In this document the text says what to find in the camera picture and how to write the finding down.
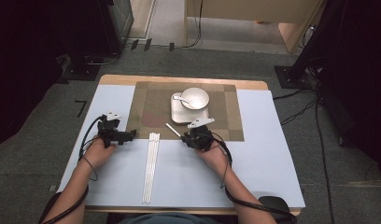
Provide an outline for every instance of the black stand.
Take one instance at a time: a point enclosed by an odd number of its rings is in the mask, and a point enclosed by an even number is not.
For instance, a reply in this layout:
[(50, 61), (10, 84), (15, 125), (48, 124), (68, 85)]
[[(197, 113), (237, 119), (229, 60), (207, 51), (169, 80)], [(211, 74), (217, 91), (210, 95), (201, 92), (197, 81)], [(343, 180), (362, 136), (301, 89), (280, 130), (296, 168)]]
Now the black stand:
[(94, 81), (97, 77), (101, 65), (85, 64), (80, 67), (74, 66), (70, 63), (65, 68), (61, 79), (64, 80), (81, 80), (81, 81)]
[(280, 86), (283, 89), (312, 89), (312, 86), (306, 82), (305, 75), (300, 78), (291, 78), (291, 66), (275, 66), (275, 74), (278, 77)]
[(327, 43), (327, 39), (332, 39), (335, 36), (334, 27), (339, 28), (334, 19), (337, 8), (343, 4), (343, 1), (327, 1), (321, 21), (316, 29), (316, 32), (311, 36), (307, 45), (304, 47), (301, 55), (293, 66), (275, 66), (275, 73), (280, 81), (283, 89), (311, 89), (311, 85), (306, 83), (305, 70), (311, 63), (318, 60), (324, 60), (332, 48)]

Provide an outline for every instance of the black cable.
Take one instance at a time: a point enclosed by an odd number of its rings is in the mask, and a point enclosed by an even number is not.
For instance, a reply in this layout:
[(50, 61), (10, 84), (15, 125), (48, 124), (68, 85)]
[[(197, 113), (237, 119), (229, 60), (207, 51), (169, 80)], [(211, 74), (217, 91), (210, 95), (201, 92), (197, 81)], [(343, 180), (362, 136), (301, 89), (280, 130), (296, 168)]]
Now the black cable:
[(237, 204), (240, 204), (240, 205), (243, 205), (246, 207), (262, 210), (262, 211), (269, 212), (269, 213), (275, 213), (275, 214), (283, 215), (283, 216), (288, 217), (288, 219), (291, 220), (293, 224), (297, 223), (296, 216), (294, 216), (291, 212), (283, 211), (280, 209), (275, 209), (272, 207), (267, 207), (267, 206), (264, 206), (261, 204), (244, 202), (242, 200), (234, 198), (227, 189), (225, 189), (225, 193), (226, 193), (226, 196), (228, 197), (228, 199), (231, 200), (233, 203), (237, 203)]
[[(145, 46), (146, 44), (137, 44), (137, 46)], [(150, 45), (151, 47), (158, 47), (158, 48), (170, 48), (169, 45)]]
[(80, 159), (82, 159), (83, 153), (85, 152), (84, 147), (85, 147), (86, 144), (87, 144), (87, 143), (85, 143), (85, 141), (86, 141), (86, 138), (87, 138), (88, 135), (89, 135), (89, 132), (90, 132), (91, 129), (92, 129), (92, 126), (94, 126), (94, 124), (95, 124), (99, 119), (102, 119), (102, 118), (103, 118), (103, 116), (100, 116), (100, 117), (98, 117), (97, 119), (95, 119), (95, 120), (92, 122), (91, 126), (89, 127), (88, 131), (86, 131), (85, 136), (83, 137), (82, 143), (80, 144), (80, 150), (79, 150), (79, 155), (78, 155), (78, 161), (80, 161)]
[(322, 154), (322, 163), (323, 163), (323, 167), (324, 167), (325, 181), (326, 181), (326, 184), (327, 184), (328, 206), (329, 206), (329, 209), (330, 209), (331, 223), (334, 224), (335, 220), (334, 220), (334, 217), (333, 217), (333, 209), (332, 209), (332, 197), (331, 197), (330, 178), (328, 176), (327, 160), (325, 158), (324, 141), (323, 141), (323, 138), (322, 138), (321, 128), (319, 127), (319, 122), (318, 122), (318, 104), (316, 104), (315, 114), (316, 114), (316, 124), (317, 124), (318, 136), (319, 136), (319, 140), (320, 140), (320, 143), (321, 143), (321, 154)]
[(196, 46), (200, 40), (202, 40), (202, 14), (203, 14), (203, 0), (200, 2), (199, 23), (198, 24), (196, 22), (196, 17), (194, 18), (195, 23), (196, 23), (196, 27), (198, 29), (198, 35), (196, 36), (196, 39), (194, 40), (194, 42), (191, 45), (185, 46), (182, 48), (185, 48), (185, 49), (192, 48), (192, 47)]
[(284, 99), (284, 98), (288, 98), (290, 96), (294, 96), (294, 95), (299, 94), (299, 93), (309, 93), (309, 92), (314, 92), (314, 91), (311, 91), (311, 90), (308, 90), (308, 89), (301, 89), (301, 90), (298, 90), (296, 92), (293, 92), (293, 93), (290, 93), (290, 94), (287, 94), (287, 95), (276, 96), (276, 97), (273, 98), (273, 100)]
[(307, 70), (309, 71), (309, 74), (312, 77), (312, 79), (318, 80), (319, 72), (316, 70), (315, 67), (309, 65), (309, 66), (307, 66)]
[(91, 177), (89, 179), (92, 180), (92, 181), (97, 181), (98, 180), (98, 175), (97, 175), (97, 172), (95, 171), (94, 167), (92, 166), (92, 163), (89, 162), (89, 160), (85, 156), (83, 156), (83, 160), (85, 160), (85, 162), (87, 162), (91, 166), (92, 171), (94, 172), (94, 175), (95, 175), (95, 179), (93, 179)]
[(63, 211), (57, 217), (54, 217), (51, 220), (48, 220), (48, 221), (44, 222), (43, 224), (56, 223), (59, 220), (61, 220), (63, 217), (66, 217), (66, 216), (68, 216), (68, 214), (74, 212), (75, 209), (77, 209), (83, 203), (83, 201), (85, 200), (86, 196), (88, 196), (88, 193), (89, 193), (89, 186), (86, 187), (85, 192), (83, 192), (83, 195), (80, 197), (80, 199), (74, 205), (72, 205), (67, 210)]
[(82, 147), (83, 151), (86, 151), (85, 148), (84, 148), (86, 145), (88, 145), (90, 142), (94, 141), (94, 140), (97, 139), (97, 138), (100, 138), (100, 137), (94, 137), (94, 138), (92, 138), (91, 140), (87, 141), (87, 142), (84, 144), (84, 146)]
[(212, 134), (216, 135), (220, 139), (219, 141), (217, 138), (214, 138), (214, 140), (216, 140), (219, 143), (219, 147), (225, 151), (226, 158), (228, 158), (228, 163), (232, 167), (232, 163), (233, 163), (232, 154), (231, 154), (231, 151), (228, 149), (228, 147), (226, 147), (225, 141), (223, 141), (223, 138), (219, 136), (217, 133), (212, 133)]
[(112, 59), (112, 60), (109, 61), (109, 62), (106, 62), (106, 63), (88, 63), (88, 64), (90, 64), (90, 65), (107, 65), (107, 64), (110, 64), (110, 63), (115, 62), (118, 58), (119, 58), (119, 54), (117, 53), (117, 54), (115, 55), (115, 58)]
[(303, 110), (301, 110), (300, 112), (298, 112), (297, 114), (294, 114), (286, 119), (284, 119), (283, 121), (280, 122), (281, 125), (286, 125), (288, 123), (290, 123), (291, 121), (295, 120), (299, 115), (302, 115), (304, 113), (304, 111), (306, 111), (307, 109), (311, 108), (313, 105), (315, 105), (317, 102), (319, 101), (319, 99), (314, 99), (313, 101), (311, 101), (310, 103), (308, 103)]

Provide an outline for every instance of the white chopstick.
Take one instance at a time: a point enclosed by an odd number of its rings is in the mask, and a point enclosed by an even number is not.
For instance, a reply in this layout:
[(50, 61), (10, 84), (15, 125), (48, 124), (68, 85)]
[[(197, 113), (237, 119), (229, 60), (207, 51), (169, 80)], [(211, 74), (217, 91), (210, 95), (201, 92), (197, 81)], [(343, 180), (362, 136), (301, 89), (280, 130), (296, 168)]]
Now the white chopstick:
[(147, 165), (145, 171), (143, 203), (150, 204), (152, 196), (153, 177), (155, 176), (156, 160), (159, 149), (159, 133), (150, 133), (148, 142)]
[(181, 134), (179, 134), (173, 127), (171, 127), (170, 124), (166, 123), (166, 126), (167, 126), (169, 129), (171, 129), (171, 131), (173, 131), (173, 132), (176, 134), (176, 136), (181, 137)]

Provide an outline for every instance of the wrist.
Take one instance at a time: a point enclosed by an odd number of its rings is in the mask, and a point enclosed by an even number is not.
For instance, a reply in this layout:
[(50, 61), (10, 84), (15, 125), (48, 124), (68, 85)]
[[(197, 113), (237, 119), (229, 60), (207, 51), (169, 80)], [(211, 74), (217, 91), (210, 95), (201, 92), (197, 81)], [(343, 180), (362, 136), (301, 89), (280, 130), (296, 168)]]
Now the wrist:
[(214, 148), (219, 148), (220, 149), (219, 144), (218, 143), (212, 144), (209, 150), (214, 149)]
[(85, 158), (82, 158), (77, 167), (75, 168), (74, 172), (80, 173), (82, 175), (85, 175), (87, 177), (91, 176), (93, 168), (89, 165), (89, 163), (85, 160)]
[(225, 177), (232, 172), (233, 172), (232, 167), (229, 164), (216, 170), (216, 174), (223, 181), (225, 181)]

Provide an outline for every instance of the black equipment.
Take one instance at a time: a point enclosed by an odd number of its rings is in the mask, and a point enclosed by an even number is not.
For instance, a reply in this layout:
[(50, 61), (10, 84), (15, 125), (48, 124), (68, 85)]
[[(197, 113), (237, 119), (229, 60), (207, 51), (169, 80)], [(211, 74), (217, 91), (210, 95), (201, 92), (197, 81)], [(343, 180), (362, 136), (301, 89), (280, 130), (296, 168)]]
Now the black equipment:
[(122, 53), (134, 23), (130, 0), (42, 2), (56, 38), (71, 58), (62, 79), (95, 80), (103, 59), (112, 62)]
[(180, 138), (188, 147), (205, 151), (210, 149), (214, 142), (213, 134), (205, 125), (190, 129), (189, 133), (184, 133), (184, 136), (180, 136)]
[(98, 122), (98, 136), (103, 139), (105, 147), (109, 147), (111, 141), (118, 142), (118, 145), (123, 145), (124, 142), (133, 141), (137, 130), (132, 130), (130, 132), (119, 132), (117, 129), (119, 123), (120, 120), (108, 120), (105, 115), (103, 115), (101, 117), (101, 121)]

